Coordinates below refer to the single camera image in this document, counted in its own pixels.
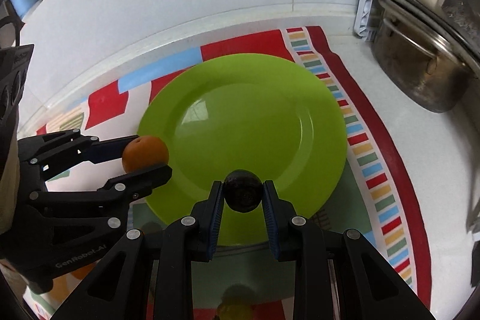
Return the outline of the person left hand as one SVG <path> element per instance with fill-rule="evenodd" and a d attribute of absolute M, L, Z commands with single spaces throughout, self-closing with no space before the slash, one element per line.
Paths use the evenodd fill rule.
<path fill-rule="evenodd" d="M 19 123 L 19 110 L 13 114 L 15 120 L 13 135 L 10 138 L 10 146 L 7 154 L 5 169 L 1 175 L 1 233 L 7 232 L 12 224 L 16 199 L 20 182 L 20 162 L 18 156 L 17 129 Z"/>

